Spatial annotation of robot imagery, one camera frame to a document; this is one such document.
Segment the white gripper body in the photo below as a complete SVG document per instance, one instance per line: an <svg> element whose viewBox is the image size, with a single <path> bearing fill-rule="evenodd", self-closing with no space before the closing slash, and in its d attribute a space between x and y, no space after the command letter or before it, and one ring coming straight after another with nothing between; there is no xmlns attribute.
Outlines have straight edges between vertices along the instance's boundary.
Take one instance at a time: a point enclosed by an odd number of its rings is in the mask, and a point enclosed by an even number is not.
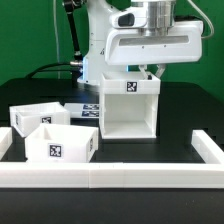
<svg viewBox="0 0 224 224"><path fill-rule="evenodd" d="M149 65L198 61L203 22L172 21L148 29L146 11L130 9L110 16L105 46L109 65Z"/></svg>

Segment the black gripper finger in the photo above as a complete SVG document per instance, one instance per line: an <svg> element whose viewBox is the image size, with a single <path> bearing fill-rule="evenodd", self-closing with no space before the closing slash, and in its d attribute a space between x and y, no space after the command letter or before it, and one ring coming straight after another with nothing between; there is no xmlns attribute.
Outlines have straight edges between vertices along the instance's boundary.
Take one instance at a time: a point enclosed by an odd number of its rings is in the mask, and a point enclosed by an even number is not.
<svg viewBox="0 0 224 224"><path fill-rule="evenodd" d="M157 66L157 71L156 71L155 76L157 78L160 78L163 75L163 73L165 72L165 70L166 70L166 65L165 64L159 64Z"/></svg>
<svg viewBox="0 0 224 224"><path fill-rule="evenodd" d="M148 73L146 72L145 65L139 65L138 67L139 67L140 72L141 72L142 75L144 76L144 79L148 80L149 75L148 75Z"/></svg>

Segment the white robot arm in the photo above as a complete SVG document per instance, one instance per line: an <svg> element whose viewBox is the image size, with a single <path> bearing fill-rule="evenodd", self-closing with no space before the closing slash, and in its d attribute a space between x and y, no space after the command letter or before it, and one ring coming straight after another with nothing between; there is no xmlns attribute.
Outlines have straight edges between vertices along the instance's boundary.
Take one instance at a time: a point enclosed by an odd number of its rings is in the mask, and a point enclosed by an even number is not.
<svg viewBox="0 0 224 224"><path fill-rule="evenodd" d="M129 66L194 62L202 55L203 22L174 19L176 0L131 0L118 10L87 0L89 51L79 81L96 86L103 72Z"/></svg>

